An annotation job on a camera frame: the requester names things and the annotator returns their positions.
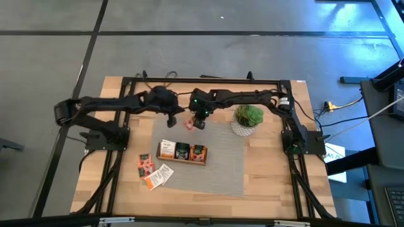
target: wooden tray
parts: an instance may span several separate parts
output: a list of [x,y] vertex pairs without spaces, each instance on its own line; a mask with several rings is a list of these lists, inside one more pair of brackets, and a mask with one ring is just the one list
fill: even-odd
[[156,157],[158,160],[164,160],[164,161],[173,161],[173,162],[178,162],[178,163],[186,163],[186,164],[192,164],[192,165],[200,165],[200,166],[205,166],[206,165],[206,157],[208,156],[208,149],[206,149],[205,153],[205,158],[203,159],[204,161],[191,161],[191,160],[179,160],[176,158],[165,158],[160,156],[160,143],[157,146],[157,152],[156,152]]

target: green succulent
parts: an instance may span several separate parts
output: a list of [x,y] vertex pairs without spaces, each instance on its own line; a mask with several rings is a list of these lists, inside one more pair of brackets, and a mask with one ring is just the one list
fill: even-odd
[[240,105],[235,110],[235,117],[238,123],[244,127],[252,127],[262,123],[264,112],[252,105]]

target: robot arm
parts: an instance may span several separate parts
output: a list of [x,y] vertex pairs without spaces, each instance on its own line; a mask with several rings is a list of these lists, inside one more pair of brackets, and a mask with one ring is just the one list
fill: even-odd
[[[279,105],[273,97],[279,98]],[[229,90],[210,90],[208,93],[195,89],[189,102],[190,111],[195,112],[194,126],[203,129],[204,120],[217,108],[229,108],[232,105],[261,104],[273,114],[285,119],[292,132],[292,145],[304,149],[306,146],[307,129],[299,122],[294,98],[277,90],[263,90],[251,92],[231,92]]]

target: computer keyboard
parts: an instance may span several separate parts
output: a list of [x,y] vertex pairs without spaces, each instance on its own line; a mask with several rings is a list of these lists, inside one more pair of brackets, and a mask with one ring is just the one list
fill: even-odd
[[404,227],[404,187],[386,187],[385,189],[394,222],[397,227]]

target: white plant pot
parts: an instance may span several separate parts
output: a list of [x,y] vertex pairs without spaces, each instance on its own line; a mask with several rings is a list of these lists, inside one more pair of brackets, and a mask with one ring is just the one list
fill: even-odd
[[255,131],[255,128],[257,127],[257,125],[252,127],[244,127],[243,125],[240,125],[235,117],[235,113],[233,115],[233,121],[232,123],[230,123],[230,125],[232,126],[233,132],[239,136],[249,136]]

